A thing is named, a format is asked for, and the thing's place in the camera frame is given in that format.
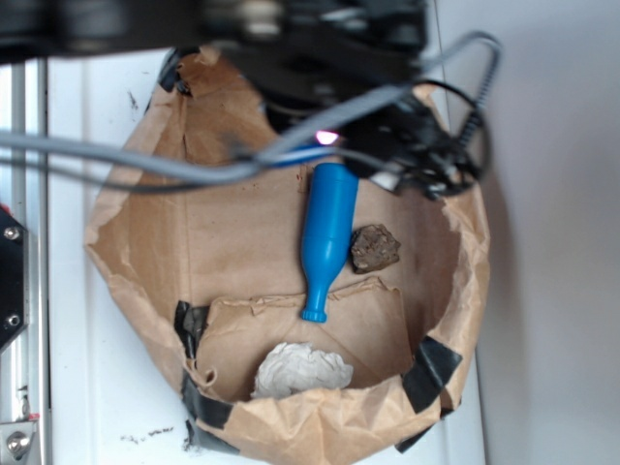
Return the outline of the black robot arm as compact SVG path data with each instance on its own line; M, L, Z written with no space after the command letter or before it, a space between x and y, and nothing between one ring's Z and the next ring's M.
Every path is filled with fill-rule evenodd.
M3 63L171 47L159 84L186 94L182 56L211 46L260 93L279 139L258 151L232 141L229 163L213 169L17 131L3 132L1 143L160 174L170 184L144 192L164 194L326 157L310 140L330 130L340 135L332 152L354 173L390 191L451 197L488 168L487 155L468 149L483 123L481 101L470 101L458 135L440 127L413 93L444 61L424 58L426 43L421 1L5 1Z

